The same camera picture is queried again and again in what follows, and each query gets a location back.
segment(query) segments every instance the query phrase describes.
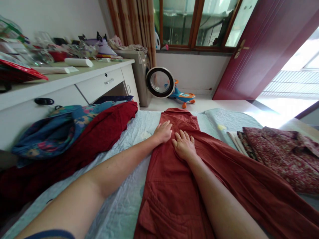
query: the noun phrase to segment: bed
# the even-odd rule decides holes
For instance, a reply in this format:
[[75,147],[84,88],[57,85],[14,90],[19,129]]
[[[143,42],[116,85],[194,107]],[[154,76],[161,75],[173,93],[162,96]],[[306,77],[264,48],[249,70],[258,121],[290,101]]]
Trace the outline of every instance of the bed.
[[[113,155],[150,137],[160,121],[160,114],[161,112],[138,111],[136,118],[128,123],[127,130],[122,133],[111,150],[99,154],[91,164],[43,192],[3,238],[14,238],[43,210],[50,199],[57,197],[80,175]],[[234,149],[236,149],[236,146],[227,135],[227,131],[238,131],[243,126],[262,128],[255,119],[244,113],[211,109],[201,113],[192,112],[192,114],[197,116],[201,131],[222,140]],[[106,199],[86,238],[133,238],[150,158],[151,155],[148,155],[121,187]],[[319,205],[318,198],[314,196],[303,195],[302,197],[313,207]]]

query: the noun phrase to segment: blue floral cloth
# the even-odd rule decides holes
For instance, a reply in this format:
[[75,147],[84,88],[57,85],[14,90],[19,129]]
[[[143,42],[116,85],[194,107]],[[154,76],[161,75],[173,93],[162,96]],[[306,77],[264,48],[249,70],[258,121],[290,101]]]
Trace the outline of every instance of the blue floral cloth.
[[34,123],[12,148],[21,157],[18,167],[30,160],[56,157],[66,151],[86,126],[102,111],[126,101],[106,101],[99,105],[72,105],[59,108],[47,118]]

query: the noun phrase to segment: dark red cloth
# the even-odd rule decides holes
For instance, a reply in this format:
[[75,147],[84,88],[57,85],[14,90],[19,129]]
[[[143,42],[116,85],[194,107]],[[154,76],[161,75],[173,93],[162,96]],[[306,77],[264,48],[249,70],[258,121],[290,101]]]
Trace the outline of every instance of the dark red cloth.
[[137,110],[136,102],[112,106],[97,115],[62,155],[3,172],[0,175],[1,214],[19,210],[54,183],[91,163],[99,153],[110,150]]
[[297,131],[243,127],[259,162],[298,193],[319,194],[319,144]]
[[[199,131],[196,117],[168,109],[160,122],[195,138],[197,154],[247,212],[275,238],[316,238],[319,213],[263,164]],[[172,142],[157,147],[148,168],[135,238],[214,238],[198,186]]]

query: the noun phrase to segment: pocket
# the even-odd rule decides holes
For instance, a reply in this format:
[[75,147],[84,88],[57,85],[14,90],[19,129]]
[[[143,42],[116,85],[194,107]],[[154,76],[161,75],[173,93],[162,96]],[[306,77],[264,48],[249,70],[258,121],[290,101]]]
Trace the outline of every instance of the pocket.
[[196,219],[190,215],[171,213],[150,189],[140,212],[139,224],[157,238],[184,239],[191,237],[190,227],[193,224],[192,220]]

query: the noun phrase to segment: door handle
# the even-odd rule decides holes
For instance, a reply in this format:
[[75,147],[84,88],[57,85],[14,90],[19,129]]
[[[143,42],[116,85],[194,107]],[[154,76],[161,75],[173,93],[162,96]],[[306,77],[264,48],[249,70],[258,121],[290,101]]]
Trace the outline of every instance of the door handle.
[[126,86],[127,86],[127,89],[130,90],[129,93],[132,93],[130,86],[129,85],[126,85]]
[[114,78],[112,78],[111,80],[109,80],[109,81],[106,81],[106,82],[104,82],[104,84],[106,85],[106,84],[110,84],[111,82],[113,82],[114,81]]
[[245,42],[246,42],[246,39],[243,39],[242,42],[240,43],[240,46],[239,46],[239,48],[237,49],[237,52],[236,52],[236,55],[234,56],[234,59],[237,59],[237,58],[238,58],[238,56],[239,56],[239,54],[240,54],[240,52],[241,52],[242,50],[248,50],[248,49],[249,49],[249,47],[244,46],[244,45],[245,45]]

